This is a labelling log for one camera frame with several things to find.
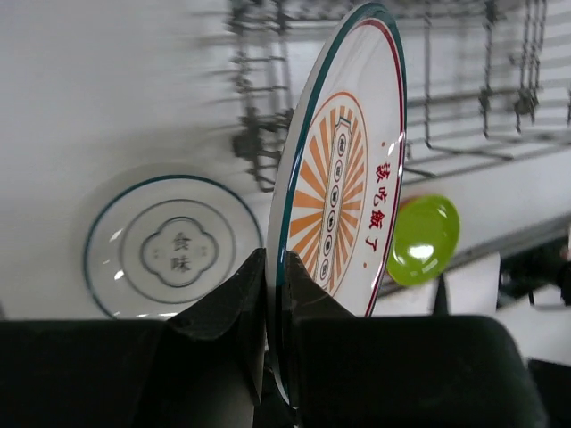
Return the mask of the white patterned plate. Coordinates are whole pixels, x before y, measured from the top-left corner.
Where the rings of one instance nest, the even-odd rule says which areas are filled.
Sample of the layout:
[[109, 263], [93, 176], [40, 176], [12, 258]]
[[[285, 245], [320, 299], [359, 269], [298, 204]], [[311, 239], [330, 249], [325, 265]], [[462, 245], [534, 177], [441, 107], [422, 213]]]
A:
[[110, 318], [173, 317], [229, 279], [263, 236], [251, 208], [206, 177], [152, 177], [118, 193], [90, 225], [82, 274]]

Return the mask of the white plate colourful print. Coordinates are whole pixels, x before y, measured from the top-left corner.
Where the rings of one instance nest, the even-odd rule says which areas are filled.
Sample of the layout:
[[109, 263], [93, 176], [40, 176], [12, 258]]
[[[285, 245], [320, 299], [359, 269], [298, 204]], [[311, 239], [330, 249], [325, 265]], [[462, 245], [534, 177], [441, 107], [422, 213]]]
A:
[[394, 17], [380, 3], [355, 6], [302, 90], [270, 205], [268, 343], [283, 399], [290, 399], [281, 321], [286, 256], [297, 254], [313, 282], [353, 315], [371, 315], [400, 200], [406, 102]]

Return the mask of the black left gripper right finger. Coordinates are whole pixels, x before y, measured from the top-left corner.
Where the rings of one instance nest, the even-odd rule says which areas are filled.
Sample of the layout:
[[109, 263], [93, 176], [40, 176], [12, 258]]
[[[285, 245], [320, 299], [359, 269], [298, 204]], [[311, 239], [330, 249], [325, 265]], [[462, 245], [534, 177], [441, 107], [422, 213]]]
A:
[[486, 316], [356, 317], [289, 254], [290, 400], [301, 427], [545, 427], [509, 331]]

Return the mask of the lime green plastic plate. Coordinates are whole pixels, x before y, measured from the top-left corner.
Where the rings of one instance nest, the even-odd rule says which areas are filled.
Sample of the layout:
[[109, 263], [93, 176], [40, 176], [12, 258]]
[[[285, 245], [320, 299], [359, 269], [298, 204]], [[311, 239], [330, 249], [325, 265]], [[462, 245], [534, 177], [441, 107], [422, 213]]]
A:
[[440, 194], [410, 197], [399, 207], [388, 275], [407, 287], [434, 280], [456, 251], [459, 233], [459, 213], [450, 199]]

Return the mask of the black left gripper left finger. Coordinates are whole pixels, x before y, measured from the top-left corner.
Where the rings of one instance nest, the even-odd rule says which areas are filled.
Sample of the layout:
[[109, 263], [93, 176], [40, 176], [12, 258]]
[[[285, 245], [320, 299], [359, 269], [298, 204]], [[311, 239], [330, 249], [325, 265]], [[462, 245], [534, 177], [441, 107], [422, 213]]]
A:
[[4, 427], [250, 427], [265, 253], [166, 320], [4, 321]]

